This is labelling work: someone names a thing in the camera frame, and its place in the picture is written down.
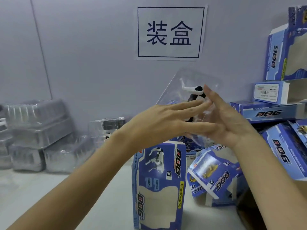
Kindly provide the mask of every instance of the person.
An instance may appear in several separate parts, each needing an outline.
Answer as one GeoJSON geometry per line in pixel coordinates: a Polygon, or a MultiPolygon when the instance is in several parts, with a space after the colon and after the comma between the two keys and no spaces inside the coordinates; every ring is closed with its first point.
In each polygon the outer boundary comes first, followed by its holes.
{"type": "Polygon", "coordinates": [[[75,229],[135,152],[186,132],[205,135],[235,152],[267,229],[306,228],[307,200],[270,147],[217,93],[207,86],[204,92],[211,101],[156,105],[135,116],[8,230],[75,229]],[[184,121],[204,112],[212,102],[212,122],[184,121]]]}

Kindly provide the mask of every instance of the table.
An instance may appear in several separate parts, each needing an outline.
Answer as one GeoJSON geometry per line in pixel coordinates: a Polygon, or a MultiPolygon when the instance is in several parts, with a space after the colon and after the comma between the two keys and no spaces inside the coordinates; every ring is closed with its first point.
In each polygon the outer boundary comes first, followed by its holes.
{"type": "MultiPolygon", "coordinates": [[[[8,228],[67,175],[0,170],[0,230],[8,228]]],[[[107,186],[77,230],[133,230],[131,167],[124,165],[107,186]]],[[[185,191],[182,230],[244,230],[235,207],[196,204],[185,191]]]]}

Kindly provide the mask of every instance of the wall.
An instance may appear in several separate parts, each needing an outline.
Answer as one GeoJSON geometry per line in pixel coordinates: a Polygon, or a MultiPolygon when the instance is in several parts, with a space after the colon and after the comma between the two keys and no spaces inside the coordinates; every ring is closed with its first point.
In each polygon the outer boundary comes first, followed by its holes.
{"type": "Polygon", "coordinates": [[[303,0],[33,0],[51,91],[63,98],[81,130],[87,122],[136,114],[156,103],[180,67],[224,82],[227,101],[251,96],[261,81],[266,40],[303,0]],[[137,6],[209,5],[199,61],[133,58],[137,6]]]}
{"type": "Polygon", "coordinates": [[[30,0],[0,0],[0,103],[50,99],[30,0]]]}

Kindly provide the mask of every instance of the paper sign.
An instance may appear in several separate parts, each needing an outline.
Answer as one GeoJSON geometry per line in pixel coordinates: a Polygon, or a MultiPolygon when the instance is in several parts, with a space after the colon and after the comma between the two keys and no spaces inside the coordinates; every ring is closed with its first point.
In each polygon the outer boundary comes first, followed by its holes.
{"type": "Polygon", "coordinates": [[[138,7],[136,59],[197,60],[208,7],[138,7]]]}

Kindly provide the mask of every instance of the person's right hand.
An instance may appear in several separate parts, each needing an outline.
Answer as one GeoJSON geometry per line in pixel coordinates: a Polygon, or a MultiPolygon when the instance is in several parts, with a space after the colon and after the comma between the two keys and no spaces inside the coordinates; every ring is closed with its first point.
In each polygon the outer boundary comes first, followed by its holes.
{"type": "Polygon", "coordinates": [[[217,128],[205,134],[216,143],[231,149],[245,140],[258,138],[260,135],[244,117],[226,103],[216,92],[206,85],[206,96],[215,104],[215,109],[210,116],[210,122],[217,123],[217,128]]]}

